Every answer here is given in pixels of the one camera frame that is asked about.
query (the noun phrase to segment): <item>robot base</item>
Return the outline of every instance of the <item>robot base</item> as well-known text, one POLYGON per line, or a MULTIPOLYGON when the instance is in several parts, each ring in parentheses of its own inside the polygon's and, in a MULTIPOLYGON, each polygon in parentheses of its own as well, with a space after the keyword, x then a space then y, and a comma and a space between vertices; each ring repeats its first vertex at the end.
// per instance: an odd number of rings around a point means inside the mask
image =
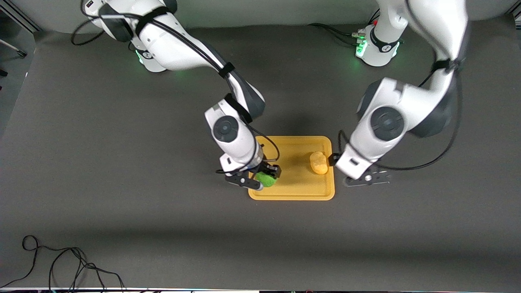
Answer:
POLYGON ((390 48, 388 52, 380 52, 378 47, 371 41, 371 38, 368 37, 374 27, 374 25, 368 25, 365 28, 358 30, 358 33, 364 33, 366 38, 363 39, 356 48, 355 56, 362 59, 368 65, 380 67, 389 63, 389 61, 396 56, 396 51, 400 46, 400 43, 398 43, 394 48, 389 46, 390 48))

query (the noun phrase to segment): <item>yellow object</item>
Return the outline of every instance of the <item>yellow object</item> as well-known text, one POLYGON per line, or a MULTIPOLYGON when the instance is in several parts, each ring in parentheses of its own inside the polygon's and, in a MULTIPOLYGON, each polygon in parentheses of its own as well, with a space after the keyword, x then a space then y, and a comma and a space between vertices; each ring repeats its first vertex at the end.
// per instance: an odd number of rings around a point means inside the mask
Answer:
MULTIPOLYGON (((333 167, 327 173, 316 174, 309 163, 311 154, 332 154, 331 141, 323 136, 270 136, 280 150, 279 165, 282 173, 277 182, 261 191, 248 190, 254 200, 330 200, 334 196, 333 167)), ((256 137, 264 145, 268 159, 277 156, 277 151, 263 137, 256 137)))
POLYGON ((327 159, 323 152, 312 153, 311 156, 309 156, 309 162, 311 163, 311 169, 315 173, 319 175, 324 175, 327 173, 327 159))

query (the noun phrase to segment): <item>gray wall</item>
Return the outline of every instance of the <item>gray wall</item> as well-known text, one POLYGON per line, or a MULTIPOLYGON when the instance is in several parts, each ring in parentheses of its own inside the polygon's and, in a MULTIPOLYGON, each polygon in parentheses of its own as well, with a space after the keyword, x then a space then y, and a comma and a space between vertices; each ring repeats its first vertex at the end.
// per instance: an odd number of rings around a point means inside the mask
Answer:
MULTIPOLYGON (((85 20, 78 0, 11 0, 44 30, 70 33, 85 20)), ((467 0, 472 20, 503 14, 516 0, 467 0)), ((186 28, 249 25, 362 23, 377 8, 372 0, 178 0, 186 28)), ((91 26, 83 32, 96 32, 91 26)))

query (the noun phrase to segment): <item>yellow sponge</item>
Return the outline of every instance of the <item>yellow sponge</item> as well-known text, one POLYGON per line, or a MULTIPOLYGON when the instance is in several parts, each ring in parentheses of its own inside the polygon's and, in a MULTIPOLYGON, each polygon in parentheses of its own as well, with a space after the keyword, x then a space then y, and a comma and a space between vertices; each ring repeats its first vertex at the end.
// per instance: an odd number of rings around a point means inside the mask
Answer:
POLYGON ((311 163, 311 169, 319 175, 327 173, 328 165, 327 158, 323 152, 314 152, 309 156, 309 162, 311 163))

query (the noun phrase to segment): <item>green led light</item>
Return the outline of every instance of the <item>green led light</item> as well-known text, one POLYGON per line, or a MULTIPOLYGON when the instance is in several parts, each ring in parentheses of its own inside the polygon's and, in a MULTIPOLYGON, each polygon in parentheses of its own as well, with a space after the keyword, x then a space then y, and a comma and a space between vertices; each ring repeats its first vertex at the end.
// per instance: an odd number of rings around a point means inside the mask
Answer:
POLYGON ((139 63, 143 64, 143 60, 141 60, 141 55, 139 55, 138 53, 138 50, 135 51, 135 54, 138 56, 139 58, 139 63))
POLYGON ((396 52, 398 52, 398 47, 400 46, 400 42, 396 44, 396 49, 394 49, 394 53, 392 53, 392 56, 396 56, 396 52))
POLYGON ((358 49, 356 50, 356 55, 357 55, 358 57, 362 57, 362 56, 364 56, 365 49, 367 48, 367 41, 364 40, 364 41, 363 41, 360 45, 358 45, 358 46, 361 47, 361 48, 358 48, 358 49))

